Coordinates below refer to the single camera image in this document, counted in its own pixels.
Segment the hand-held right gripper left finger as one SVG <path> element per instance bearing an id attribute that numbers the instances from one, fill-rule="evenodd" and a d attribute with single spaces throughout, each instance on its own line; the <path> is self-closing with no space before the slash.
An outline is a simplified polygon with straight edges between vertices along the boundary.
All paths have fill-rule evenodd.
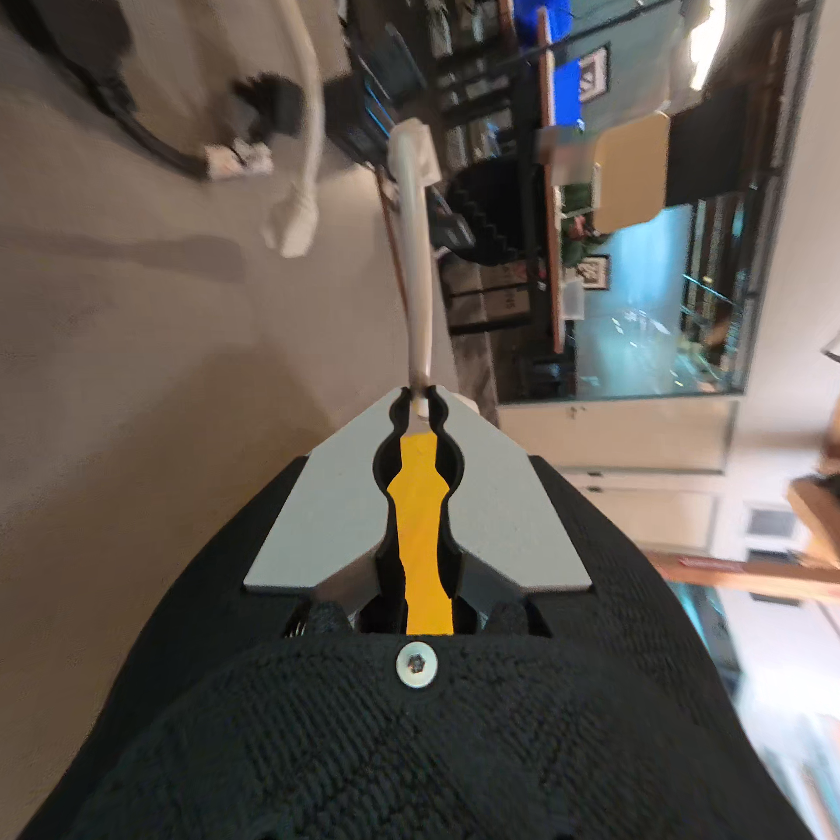
<path id="1" fill-rule="evenodd" d="M 388 588 L 383 563 L 399 561 L 389 486 L 402 468 L 411 408 L 388 392 L 309 454 L 244 587 L 312 599 L 375 599 Z"/>

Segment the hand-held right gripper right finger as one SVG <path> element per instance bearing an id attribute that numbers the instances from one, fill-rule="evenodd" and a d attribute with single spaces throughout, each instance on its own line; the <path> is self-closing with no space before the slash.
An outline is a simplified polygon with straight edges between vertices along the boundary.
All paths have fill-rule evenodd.
<path id="1" fill-rule="evenodd" d="M 444 387 L 427 391 L 446 484 L 437 570 L 451 599 L 527 599 L 592 587 L 526 451 Z"/>

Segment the white cabinet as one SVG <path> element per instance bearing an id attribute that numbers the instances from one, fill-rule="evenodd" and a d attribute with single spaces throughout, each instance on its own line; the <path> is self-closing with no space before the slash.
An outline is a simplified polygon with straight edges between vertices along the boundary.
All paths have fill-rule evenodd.
<path id="1" fill-rule="evenodd" d="M 707 554 L 738 409 L 729 396 L 649 397 L 511 404 L 498 418 L 636 544 Z"/>

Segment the green plant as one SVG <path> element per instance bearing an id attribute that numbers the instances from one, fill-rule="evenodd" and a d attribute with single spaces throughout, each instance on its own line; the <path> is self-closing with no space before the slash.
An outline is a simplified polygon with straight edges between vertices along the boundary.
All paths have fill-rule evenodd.
<path id="1" fill-rule="evenodd" d="M 599 253 L 612 234 L 595 228 L 592 212 L 592 189 L 588 183 L 570 184 L 563 188 L 563 212 L 568 217 L 561 220 L 560 245 L 563 267 L 578 266 L 585 258 Z"/>

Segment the black ridged foam block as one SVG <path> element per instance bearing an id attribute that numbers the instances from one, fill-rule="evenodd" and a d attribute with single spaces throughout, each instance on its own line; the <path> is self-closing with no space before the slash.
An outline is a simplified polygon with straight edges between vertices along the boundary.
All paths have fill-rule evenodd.
<path id="1" fill-rule="evenodd" d="M 464 218 L 475 240 L 471 247 L 449 246 L 457 257 L 479 266 L 501 266 L 526 257 L 518 159 L 491 157 L 474 163 L 449 181 L 444 198 Z"/>

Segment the brown-edged table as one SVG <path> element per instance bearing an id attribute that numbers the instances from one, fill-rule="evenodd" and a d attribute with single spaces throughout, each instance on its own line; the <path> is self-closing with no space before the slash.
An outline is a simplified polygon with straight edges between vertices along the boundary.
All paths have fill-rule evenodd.
<path id="1" fill-rule="evenodd" d="M 549 294 L 549 320 L 552 337 L 552 351 L 562 354 L 565 347 L 565 321 L 563 319 L 561 275 L 562 258 L 560 245 L 560 215 L 562 210 L 561 191 L 553 184 L 553 71 L 554 57 L 551 49 L 548 16 L 545 8 L 539 10 L 537 47 L 542 49 L 538 63 L 540 129 L 536 139 L 536 151 L 542 167 L 542 182 L 545 209 L 545 257 L 544 280 Z"/>

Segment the small wooden board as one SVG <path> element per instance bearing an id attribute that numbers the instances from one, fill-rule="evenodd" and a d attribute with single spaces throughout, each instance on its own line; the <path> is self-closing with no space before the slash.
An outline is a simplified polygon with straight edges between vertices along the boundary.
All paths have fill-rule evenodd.
<path id="1" fill-rule="evenodd" d="M 665 206 L 670 118 L 656 111 L 603 132 L 595 143 L 594 228 L 645 224 Z"/>

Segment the black monitor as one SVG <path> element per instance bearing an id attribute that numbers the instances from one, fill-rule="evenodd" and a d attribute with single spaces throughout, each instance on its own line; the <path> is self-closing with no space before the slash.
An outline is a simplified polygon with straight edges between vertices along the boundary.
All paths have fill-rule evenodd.
<path id="1" fill-rule="evenodd" d="M 719 91 L 670 121 L 666 208 L 693 204 L 739 186 L 749 87 Z"/>

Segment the blue storage bin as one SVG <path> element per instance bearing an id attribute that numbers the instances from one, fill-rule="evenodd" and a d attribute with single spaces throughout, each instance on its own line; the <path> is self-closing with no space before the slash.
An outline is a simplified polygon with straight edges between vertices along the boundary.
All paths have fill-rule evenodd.
<path id="1" fill-rule="evenodd" d="M 581 120 L 581 60 L 574 58 L 553 71 L 554 124 L 572 128 Z"/>
<path id="2" fill-rule="evenodd" d="M 513 1 L 513 21 L 522 46 L 538 42 L 539 10 L 545 8 L 551 40 L 567 36 L 573 27 L 572 1 Z"/>

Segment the wooden post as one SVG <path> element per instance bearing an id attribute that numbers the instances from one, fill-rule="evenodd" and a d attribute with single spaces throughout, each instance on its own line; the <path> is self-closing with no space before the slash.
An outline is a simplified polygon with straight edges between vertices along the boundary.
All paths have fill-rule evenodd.
<path id="1" fill-rule="evenodd" d="M 644 555 L 667 581 L 817 601 L 839 599 L 839 571 L 833 568 L 738 562 L 649 550 Z"/>

